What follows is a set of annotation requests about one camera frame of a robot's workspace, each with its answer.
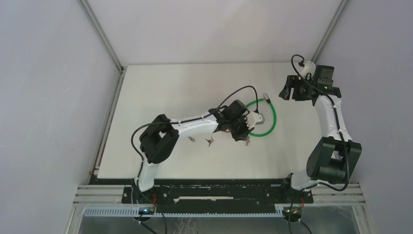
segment black mounting plate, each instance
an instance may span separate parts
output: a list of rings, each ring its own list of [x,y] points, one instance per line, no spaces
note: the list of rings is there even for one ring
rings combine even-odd
[[[274,204],[289,204],[291,197],[295,197],[291,190],[285,192],[281,184],[282,179],[156,179],[155,186],[144,194],[152,202],[156,197],[156,205],[164,213],[274,213]],[[130,204],[130,196],[131,187],[125,187],[122,203]],[[311,192],[304,193],[303,199],[305,203],[313,203]],[[137,200],[141,204],[149,203],[141,195]]]

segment black cable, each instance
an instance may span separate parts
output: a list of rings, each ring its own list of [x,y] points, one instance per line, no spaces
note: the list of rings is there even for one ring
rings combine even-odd
[[[140,193],[148,202],[150,202],[150,203],[156,208],[156,210],[159,210],[159,212],[160,212],[161,215],[162,215],[162,218],[164,219],[165,234],[167,234],[167,233],[168,233],[167,219],[165,218],[165,215],[164,215],[164,213],[162,212],[162,210],[161,210],[155,203],[153,203],[151,200],[149,200],[145,195],[143,195],[143,193],[142,193],[140,190],[139,190],[139,193]]]
[[[148,225],[146,225],[144,222],[140,222],[140,225],[144,226],[146,229],[148,229],[151,233],[153,234],[158,234],[156,233],[152,228],[150,228]]]
[[[293,234],[293,232],[291,231],[291,210],[293,209],[294,200],[297,198],[297,195],[300,194],[302,191],[304,191],[304,189],[301,189],[299,193],[296,193],[294,195],[293,200],[291,201],[290,210],[288,211],[288,229],[290,230],[290,234]]]
[[[193,118],[193,119],[184,120],[184,121],[181,121],[180,123],[187,123],[187,122],[191,122],[191,121],[200,120],[200,119],[203,119],[203,118],[206,118],[206,117],[209,117],[209,116],[215,114],[215,112],[217,112],[217,111],[221,108],[221,106],[222,106],[230,97],[232,97],[232,96],[233,96],[234,94],[236,94],[237,92],[239,92],[239,91],[241,91],[241,90],[243,90],[243,89],[246,89],[246,88],[252,88],[252,89],[254,90],[254,92],[255,92],[255,100],[257,101],[257,107],[256,107],[256,109],[255,109],[255,113],[258,113],[258,93],[257,93],[257,90],[254,88],[254,86],[252,86],[252,85],[247,85],[247,86],[244,86],[244,87],[241,87],[241,88],[235,90],[232,94],[228,95],[228,96],[221,102],[221,104],[219,104],[218,107],[215,108],[215,110],[214,110],[212,113],[209,113],[209,114],[207,114],[207,115],[204,116],[204,117],[198,117],[198,118]],[[180,124],[180,123],[179,123],[179,122],[171,122],[170,124]]]
[[[310,232],[310,234],[313,234],[313,233],[311,232],[310,228],[307,226],[307,224],[305,224],[303,221],[301,221],[301,219],[300,219],[300,223],[305,226],[305,228]]]
[[[335,117],[336,117],[337,129],[340,130],[340,123],[339,123],[339,121],[338,121],[338,113],[337,113],[337,109],[336,109],[336,107],[335,107],[335,104],[334,104],[333,99],[332,99],[329,95],[327,95],[325,92],[323,92],[323,91],[321,91],[320,89],[314,87],[314,86],[313,86],[312,84],[310,84],[304,77],[302,77],[302,75],[298,72],[298,70],[296,69],[296,67],[295,67],[295,65],[294,65],[294,57],[300,57],[300,58],[302,59],[301,63],[304,62],[304,57],[301,56],[301,55],[297,55],[297,54],[293,55],[293,56],[291,57],[291,65],[293,66],[293,69],[294,69],[294,71],[297,73],[297,75],[298,75],[304,82],[306,82],[308,85],[310,85],[311,87],[313,87],[315,90],[317,90],[317,91],[319,91],[320,93],[322,93],[323,95],[325,95],[325,96],[330,100],[331,105],[333,106],[334,115],[335,115]],[[346,182],[345,182],[344,186],[343,186],[341,189],[336,189],[336,188],[334,188],[333,186],[331,186],[331,185],[329,185],[329,184],[326,184],[326,183],[323,183],[323,182],[320,182],[319,184],[325,185],[325,186],[329,187],[329,188],[332,189],[332,190],[335,190],[335,191],[339,191],[339,192],[340,192],[340,191],[344,191],[344,190],[347,188],[348,184],[350,183],[350,177],[349,177],[350,169],[349,169],[349,165],[348,165],[348,164],[349,164],[349,160],[348,160],[348,153],[347,153],[346,142],[344,141],[343,134],[342,134],[340,131],[338,132],[338,134],[340,135],[341,142],[343,143],[343,147],[344,147],[344,160],[346,161],[346,165],[347,165],[347,172],[346,172],[346,176],[345,176],[345,178],[344,178],[344,179],[346,180]]]

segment glass panel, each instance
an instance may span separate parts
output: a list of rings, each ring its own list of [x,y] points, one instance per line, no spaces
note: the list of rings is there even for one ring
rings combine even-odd
[[[358,234],[353,210],[345,207],[305,207],[302,221],[317,234]],[[159,234],[165,233],[162,218],[151,218],[146,224]],[[250,234],[289,233],[283,218],[167,218],[170,234]],[[309,233],[302,224],[291,223],[294,234]],[[132,217],[84,217],[81,234],[150,234]]]

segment aluminum frame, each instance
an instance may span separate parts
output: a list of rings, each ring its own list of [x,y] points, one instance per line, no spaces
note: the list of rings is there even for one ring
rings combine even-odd
[[[116,84],[116,88],[113,94],[112,102],[105,119],[105,124],[103,126],[102,135],[100,137],[99,147],[96,151],[95,163],[92,167],[92,172],[89,175],[88,181],[91,175],[97,175],[99,170],[99,164],[102,158],[102,154],[106,145],[108,133],[110,130],[111,122],[113,119],[114,111],[116,109],[117,101],[119,98],[122,83],[125,77],[126,68],[124,68],[119,61],[116,53],[110,44],[106,34],[104,33],[98,19],[96,18],[88,0],[77,0],[81,8],[83,9],[85,15],[90,21],[92,28],[95,30],[103,47],[110,55],[113,63],[117,69],[122,72],[119,76],[119,81]],[[342,0],[338,5],[336,12],[334,13],[320,43],[312,56],[312,61],[316,62],[322,53],[332,31],[337,26],[338,21],[348,5],[350,0]],[[80,230],[80,225],[82,219],[85,215],[87,216],[113,216],[120,217],[125,215],[132,215],[128,211],[137,215],[138,207],[132,208],[131,204],[122,204],[123,189],[125,185],[80,185],[78,187],[72,209],[66,227],[64,230],[65,234],[77,234]],[[373,223],[367,209],[364,196],[358,184],[350,184],[345,191],[336,192],[327,187],[318,186],[312,189],[314,203],[306,204],[306,206],[351,206],[353,208],[353,213],[356,218],[356,223],[361,234],[375,234]],[[151,207],[150,204],[140,204],[141,208]],[[274,207],[274,213],[271,214],[252,214],[250,217],[262,217],[262,216],[273,216],[281,217],[280,210],[284,207],[289,207],[290,204],[276,204]],[[168,217],[183,217],[189,216],[188,214],[165,214]],[[208,214],[209,216],[219,216],[215,214]],[[205,214],[195,214],[191,217],[206,217]],[[239,215],[221,215],[221,216],[239,216]]]
[[[129,185],[80,185],[77,189],[65,234],[77,234],[84,216],[131,217],[138,216],[139,209],[153,207],[151,204],[122,204],[125,187]],[[306,207],[351,206],[361,234],[375,234],[373,222],[367,209],[359,184],[349,184],[345,191],[337,192],[325,186],[312,190],[314,203]],[[282,210],[291,204],[276,204],[269,214],[169,214],[165,217],[282,217]],[[160,214],[145,215],[158,217]]]

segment red wire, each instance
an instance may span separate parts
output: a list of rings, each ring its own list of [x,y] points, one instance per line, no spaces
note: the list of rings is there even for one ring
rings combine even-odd
[[[304,199],[303,199],[303,198],[301,198],[301,206],[300,206],[300,209],[302,209],[302,208],[304,208]]]

